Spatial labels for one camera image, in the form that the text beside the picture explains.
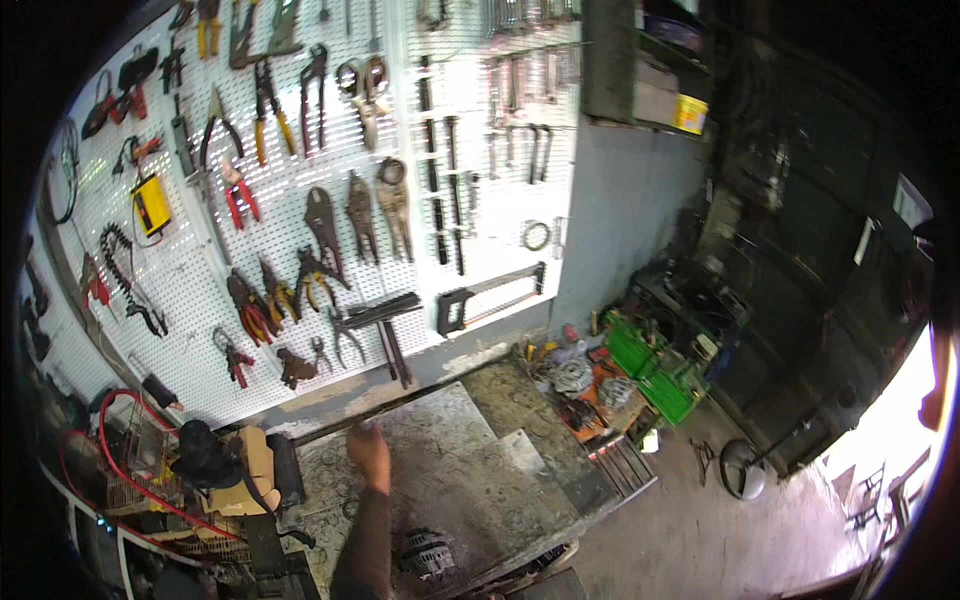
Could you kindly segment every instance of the yellow-handled pliers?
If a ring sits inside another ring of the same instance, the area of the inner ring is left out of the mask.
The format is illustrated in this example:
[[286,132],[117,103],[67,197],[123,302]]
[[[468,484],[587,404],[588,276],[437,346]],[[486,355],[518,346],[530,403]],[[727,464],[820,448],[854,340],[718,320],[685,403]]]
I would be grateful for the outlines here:
[[[332,273],[313,255],[313,248],[307,246],[297,250],[297,258],[300,259],[300,274],[297,275],[297,285],[299,288],[306,290],[306,299],[310,302],[310,308],[313,308],[314,312],[320,312],[320,306],[313,296],[314,281],[324,288],[326,295],[330,298],[330,304],[336,308],[337,299],[333,296],[333,290],[324,280],[324,275],[332,276]],[[300,301],[300,290],[297,292],[297,301]]]
[[266,302],[267,309],[270,312],[270,320],[279,329],[283,329],[281,324],[284,319],[284,311],[293,317],[294,324],[300,322],[300,311],[298,310],[296,297],[293,290],[287,285],[286,281],[277,279],[273,270],[263,258],[260,258],[260,271],[263,273],[263,286],[267,290]]
[[287,150],[290,156],[297,153],[294,146],[294,135],[287,125],[287,118],[283,115],[283,109],[280,108],[280,102],[276,100],[274,91],[274,82],[270,74],[270,64],[266,59],[261,59],[253,66],[254,82],[256,84],[256,125],[253,128],[254,138],[256,139],[256,159],[260,166],[267,164],[267,151],[263,143],[263,126],[267,120],[267,102],[270,102],[270,108],[276,117],[276,123],[283,134],[283,139],[287,143]]

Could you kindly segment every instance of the handle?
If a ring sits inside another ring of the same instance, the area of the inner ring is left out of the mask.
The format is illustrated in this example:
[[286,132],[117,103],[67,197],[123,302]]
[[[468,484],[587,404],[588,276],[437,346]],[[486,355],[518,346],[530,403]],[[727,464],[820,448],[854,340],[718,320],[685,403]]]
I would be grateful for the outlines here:
[[[463,331],[466,328],[464,315],[466,314],[467,300],[474,296],[476,294],[465,287],[439,295],[437,297],[437,333],[446,337],[452,331]],[[456,319],[451,322],[450,308],[455,304],[459,304],[460,307],[457,310]]]

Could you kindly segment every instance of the cardboard box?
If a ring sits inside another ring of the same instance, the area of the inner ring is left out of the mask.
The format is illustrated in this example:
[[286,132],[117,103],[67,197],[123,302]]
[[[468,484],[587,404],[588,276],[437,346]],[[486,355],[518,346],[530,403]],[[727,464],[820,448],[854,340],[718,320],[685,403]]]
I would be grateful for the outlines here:
[[[240,460],[250,472],[253,484],[271,510],[280,504],[280,492],[274,489],[274,452],[267,446],[267,434],[258,427],[244,427],[224,436],[224,442],[233,437],[243,441]],[[232,488],[211,490],[210,501],[203,500],[204,511],[223,516],[263,515],[264,510],[241,481]]]

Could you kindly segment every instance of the wrench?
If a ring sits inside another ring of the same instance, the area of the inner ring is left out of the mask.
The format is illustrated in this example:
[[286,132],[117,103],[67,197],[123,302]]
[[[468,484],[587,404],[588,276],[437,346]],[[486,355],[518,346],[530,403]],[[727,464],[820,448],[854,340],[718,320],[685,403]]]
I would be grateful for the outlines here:
[[376,0],[370,0],[370,43],[367,50],[371,53],[380,52],[380,38],[376,34]]

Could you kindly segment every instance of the wire cutters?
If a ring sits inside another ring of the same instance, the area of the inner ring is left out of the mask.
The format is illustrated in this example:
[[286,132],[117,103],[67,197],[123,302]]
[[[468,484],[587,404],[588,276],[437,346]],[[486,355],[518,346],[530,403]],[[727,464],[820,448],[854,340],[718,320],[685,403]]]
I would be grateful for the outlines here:
[[220,12],[220,0],[199,0],[197,3],[197,51],[200,59],[206,58],[206,34],[210,33],[210,56],[220,52],[220,30],[223,27],[217,13]]
[[323,358],[326,369],[333,373],[333,365],[330,364],[330,359],[326,357],[324,353],[324,338],[317,336],[310,341],[310,346],[313,347],[314,354],[314,366],[317,368],[317,371],[320,370],[320,359]]
[[[310,246],[297,250],[297,258],[300,259],[300,273],[297,275],[297,285],[306,290],[306,299],[310,302],[310,308],[313,308],[313,312],[320,312],[320,306],[313,296],[314,281],[320,284],[320,287],[324,288],[324,291],[330,297],[330,304],[336,308],[337,299],[333,296],[333,291],[324,279],[324,276],[334,276],[334,274],[317,260],[313,255],[313,248]],[[299,301],[300,291],[298,290],[297,302]]]
[[233,340],[230,339],[230,336],[222,327],[213,330],[213,345],[227,357],[227,371],[230,373],[230,381],[236,381],[240,384],[241,390],[246,390],[247,378],[244,376],[240,365],[252,367],[253,359],[237,351],[236,346],[233,345]]
[[263,143],[263,124],[267,120],[267,102],[270,102],[270,108],[274,111],[276,123],[283,133],[283,139],[287,143],[287,150],[290,156],[297,153],[294,146],[294,136],[290,132],[290,126],[287,125],[287,118],[283,115],[283,109],[280,108],[280,102],[276,100],[276,91],[274,90],[273,78],[270,74],[270,63],[266,59],[261,59],[253,66],[253,77],[256,86],[256,125],[253,128],[253,137],[256,139],[256,159],[260,166],[267,164],[267,149]]
[[360,352],[360,358],[363,359],[363,364],[367,364],[367,354],[364,353],[363,347],[360,346],[360,343],[357,342],[356,337],[344,326],[344,317],[340,314],[339,310],[336,309],[326,309],[326,316],[330,319],[330,325],[333,327],[333,352],[337,355],[337,361],[340,363],[340,366],[344,369],[347,368],[347,365],[344,364],[343,354],[340,352],[340,336],[346,335],[353,345],[356,346],[357,351]]
[[220,155],[220,171],[224,174],[224,196],[227,198],[227,208],[230,209],[230,217],[233,219],[233,228],[242,229],[243,221],[240,219],[240,204],[246,204],[250,208],[253,219],[260,222],[260,209],[256,205],[256,200],[250,193],[250,188],[243,179],[243,174],[233,168],[226,155]]
[[258,347],[260,342],[270,344],[271,334],[277,335],[278,329],[264,315],[270,311],[266,303],[254,292],[250,285],[234,269],[227,277],[227,289],[233,299],[233,305],[240,316],[244,331]]
[[207,165],[207,146],[210,143],[210,136],[213,134],[213,126],[216,124],[217,119],[223,123],[224,129],[227,130],[227,132],[230,134],[230,137],[233,139],[233,146],[237,149],[237,155],[241,158],[244,156],[243,143],[240,141],[240,135],[227,120],[227,116],[224,115],[224,105],[220,102],[220,92],[217,91],[217,87],[215,85],[212,85],[210,87],[210,108],[206,112],[206,129],[204,130],[204,139],[200,142],[200,165],[201,169],[204,170],[206,170]]

